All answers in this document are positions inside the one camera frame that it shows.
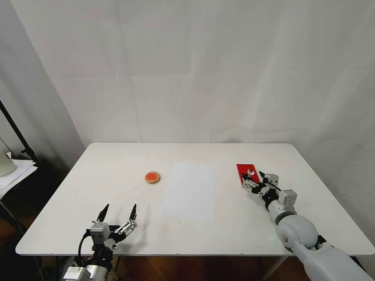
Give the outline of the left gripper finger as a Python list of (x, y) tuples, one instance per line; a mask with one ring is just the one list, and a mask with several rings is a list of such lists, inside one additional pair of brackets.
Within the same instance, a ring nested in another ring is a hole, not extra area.
[(115, 234), (128, 236), (130, 233), (132, 233), (135, 230), (135, 228), (137, 227), (137, 223), (136, 223), (137, 212), (136, 212), (136, 210), (137, 210), (137, 204), (135, 204), (133, 206), (133, 209), (131, 211), (129, 220), (127, 222), (125, 222), (124, 224), (122, 224), (121, 226), (119, 226), (115, 230), (115, 232), (114, 232)]
[(109, 209), (109, 204), (107, 204), (102, 211), (99, 212), (99, 215), (96, 220), (93, 220), (92, 223), (103, 223)]

